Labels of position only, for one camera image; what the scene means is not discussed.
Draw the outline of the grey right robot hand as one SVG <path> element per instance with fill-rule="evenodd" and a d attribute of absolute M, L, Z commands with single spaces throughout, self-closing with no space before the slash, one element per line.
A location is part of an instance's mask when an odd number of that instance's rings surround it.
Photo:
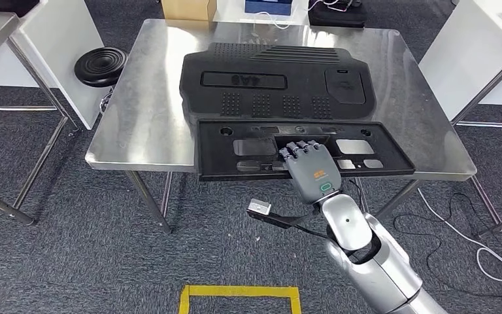
<path fill-rule="evenodd" d="M 315 140 L 292 141 L 279 154 L 304 203 L 316 203 L 341 189 L 341 174 L 325 145 Z"/>

